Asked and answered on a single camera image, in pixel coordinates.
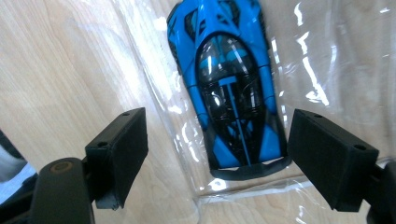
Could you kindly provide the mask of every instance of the wooden table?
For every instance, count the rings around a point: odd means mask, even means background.
[[[144,106],[148,157],[125,208],[95,210],[97,223],[364,223],[366,203],[358,214],[337,213],[313,187],[265,190],[300,176],[294,164],[266,178],[227,183],[250,190],[207,196],[210,174],[201,163],[181,164],[176,145],[182,141],[172,135],[186,125],[200,132],[166,39],[176,2],[2,1],[0,128],[16,148],[37,171],[60,158],[83,158],[84,147],[118,114]],[[396,82],[383,68],[393,65],[394,52],[384,46],[392,43],[394,8],[369,0],[262,0],[262,6],[267,37],[277,47],[271,56],[287,132],[300,107],[380,148],[381,157],[394,156]],[[179,152],[190,160],[191,145],[183,144]],[[197,157],[205,160],[205,153]],[[196,180],[185,176],[186,167]]]

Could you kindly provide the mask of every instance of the blue toy car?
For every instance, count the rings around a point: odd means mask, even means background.
[[[246,180],[291,162],[262,19],[257,0],[184,0],[167,20],[214,177]]]

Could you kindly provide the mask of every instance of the car windshield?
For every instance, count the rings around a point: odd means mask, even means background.
[[[216,35],[208,39],[198,58],[198,78],[202,83],[217,81],[236,74],[249,74],[253,60],[235,38]]]

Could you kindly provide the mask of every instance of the wood grain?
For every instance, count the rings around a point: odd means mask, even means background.
[[[83,148],[118,114],[144,106],[148,157],[125,208],[95,210],[97,223],[362,223],[367,204],[358,214],[335,213],[312,187],[199,203],[224,190],[211,185],[217,180],[207,170],[201,130],[168,48],[165,20],[176,2],[0,2],[0,128],[40,170],[60,158],[83,158]],[[389,157],[396,147],[396,80],[394,51],[386,45],[394,38],[394,8],[368,3],[262,0],[262,7],[267,38],[277,46],[272,64],[287,132],[300,107]],[[307,53],[296,41],[305,34]],[[276,175],[224,184],[246,192],[299,175],[293,164]]]

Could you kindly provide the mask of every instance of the clear plastic packaging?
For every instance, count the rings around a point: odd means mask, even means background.
[[[395,156],[394,16],[387,1],[261,1],[278,113],[289,134],[294,108],[316,112]],[[166,83],[148,73],[187,178],[198,195],[245,189],[301,175],[291,165],[264,178],[233,182],[208,172],[201,128],[170,62]]]

